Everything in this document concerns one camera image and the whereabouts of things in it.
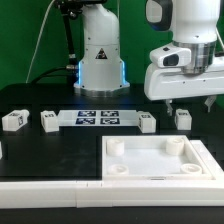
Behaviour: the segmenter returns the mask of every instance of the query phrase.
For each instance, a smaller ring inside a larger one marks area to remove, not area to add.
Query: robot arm
[[[84,57],[78,63],[78,81],[75,93],[88,96],[114,96],[126,92],[125,66],[120,58],[118,18],[102,4],[107,0],[56,1],[63,15],[77,19],[83,17]],[[71,32],[67,38],[72,43]]]
[[[148,0],[154,30],[173,32],[172,43],[150,53],[145,79],[151,100],[224,93],[224,58],[215,57],[220,0]]]

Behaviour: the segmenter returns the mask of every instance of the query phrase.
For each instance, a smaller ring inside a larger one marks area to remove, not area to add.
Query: black sticker
[[[94,125],[96,123],[95,118],[78,118],[76,124],[78,125]]]
[[[120,124],[120,119],[118,119],[118,118],[101,118],[100,124],[102,124],[102,125],[117,125],[117,124]]]
[[[141,115],[141,116],[142,116],[142,118],[151,118],[151,116],[148,115],[148,114],[144,114],[144,115]]]
[[[9,116],[10,117],[17,117],[17,116],[19,116],[19,114],[18,113],[11,113]]]
[[[78,117],[95,117],[96,111],[79,111]]]
[[[101,117],[119,117],[118,111],[101,111]]]
[[[184,113],[184,112],[181,112],[181,113],[178,113],[180,116],[188,116],[188,113]]]
[[[103,48],[100,49],[100,52],[96,56],[96,59],[101,59],[101,60],[108,59]]]
[[[46,115],[44,115],[46,118],[48,118],[48,117],[54,117],[54,114],[46,114]]]
[[[19,122],[19,126],[21,126],[23,124],[23,117],[22,116],[18,118],[18,122]]]

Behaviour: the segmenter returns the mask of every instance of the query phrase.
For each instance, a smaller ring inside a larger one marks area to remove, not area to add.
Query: small white cube
[[[3,131],[17,131],[27,124],[28,110],[14,110],[2,118]]]
[[[155,133],[156,132],[156,119],[149,112],[138,112],[139,123],[138,127],[142,133]]]
[[[43,111],[41,115],[41,124],[45,132],[59,131],[58,117],[54,111]]]
[[[188,110],[176,110],[175,124],[177,130],[191,130],[192,117]]]

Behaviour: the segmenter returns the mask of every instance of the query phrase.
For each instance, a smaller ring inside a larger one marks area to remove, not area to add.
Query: black table
[[[224,109],[218,105],[207,113],[206,97],[174,100],[175,109],[188,109],[191,131],[178,131],[162,101],[150,102],[143,85],[133,85],[128,95],[89,98],[73,94],[58,84],[10,85],[0,91],[0,117],[13,110],[28,109],[29,123],[17,132],[0,128],[3,158],[0,181],[101,180],[101,138],[104,135],[143,135],[138,127],[63,127],[45,133],[40,112],[53,110],[149,111],[157,120],[156,135],[186,135],[201,140],[224,168]],[[0,223],[223,223],[222,207],[61,208],[0,210]]]

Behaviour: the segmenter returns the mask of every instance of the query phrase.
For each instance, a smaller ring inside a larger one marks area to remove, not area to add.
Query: warning label
[[[103,48],[100,49],[100,52],[96,56],[96,59],[103,59],[103,60],[108,59]]]

